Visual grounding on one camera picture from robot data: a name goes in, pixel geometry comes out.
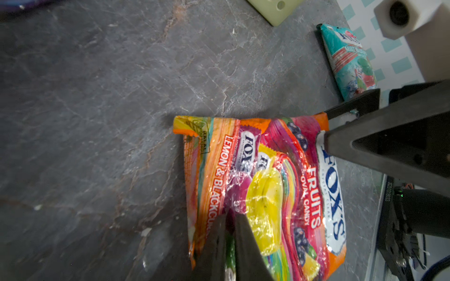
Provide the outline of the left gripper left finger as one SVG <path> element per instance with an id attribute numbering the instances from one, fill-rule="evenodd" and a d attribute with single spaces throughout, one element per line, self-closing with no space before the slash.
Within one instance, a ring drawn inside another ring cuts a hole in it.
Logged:
<path id="1" fill-rule="evenodd" d="M 247 217 L 226 213 L 213 223 L 191 281 L 271 281 Z"/>

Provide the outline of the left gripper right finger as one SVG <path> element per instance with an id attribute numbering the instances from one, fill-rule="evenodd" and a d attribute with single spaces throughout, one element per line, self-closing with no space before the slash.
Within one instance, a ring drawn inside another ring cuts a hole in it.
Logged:
<path id="1" fill-rule="evenodd" d="M 326 111 L 329 119 L 351 110 L 359 116 L 325 134 L 329 155 L 450 195 L 450 82 L 368 90 Z"/>

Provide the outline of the teal Fox's candy bag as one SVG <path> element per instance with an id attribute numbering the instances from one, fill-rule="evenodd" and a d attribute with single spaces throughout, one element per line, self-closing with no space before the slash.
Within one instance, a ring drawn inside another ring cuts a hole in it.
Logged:
<path id="1" fill-rule="evenodd" d="M 367 90 L 377 88 L 375 72 L 367 52 L 347 28 L 325 23 L 316 26 L 320 32 L 337 87 L 345 101 Z"/>

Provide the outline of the orange Fox's fruits candy bag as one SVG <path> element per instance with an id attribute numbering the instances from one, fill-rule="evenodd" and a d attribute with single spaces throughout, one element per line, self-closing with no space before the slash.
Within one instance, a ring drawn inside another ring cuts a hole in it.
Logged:
<path id="1" fill-rule="evenodd" d="M 177 116 L 184 137 L 189 257 L 200 260 L 214 221 L 248 219 L 276 281 L 325 281 L 346 256 L 336 160 L 326 113 L 280 119 Z"/>

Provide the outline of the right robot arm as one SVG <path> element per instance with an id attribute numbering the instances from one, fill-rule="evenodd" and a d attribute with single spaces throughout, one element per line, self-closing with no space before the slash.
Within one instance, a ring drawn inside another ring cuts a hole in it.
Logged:
<path id="1" fill-rule="evenodd" d="M 450 237 L 450 199 L 425 189 L 396 187 L 393 195 L 396 216 L 408 232 Z"/>

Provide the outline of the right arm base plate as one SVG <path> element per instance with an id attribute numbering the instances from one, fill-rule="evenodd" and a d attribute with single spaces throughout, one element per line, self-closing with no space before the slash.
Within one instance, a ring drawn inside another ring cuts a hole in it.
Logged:
<path id="1" fill-rule="evenodd" d="M 381 276 L 384 281 L 413 281 L 413 259 L 421 253 L 417 234 L 398 218 L 395 206 L 401 197 L 401 187 L 394 186 L 394 178 L 384 176 L 380 202 L 379 226 L 376 234 L 374 264 L 371 278 Z"/>

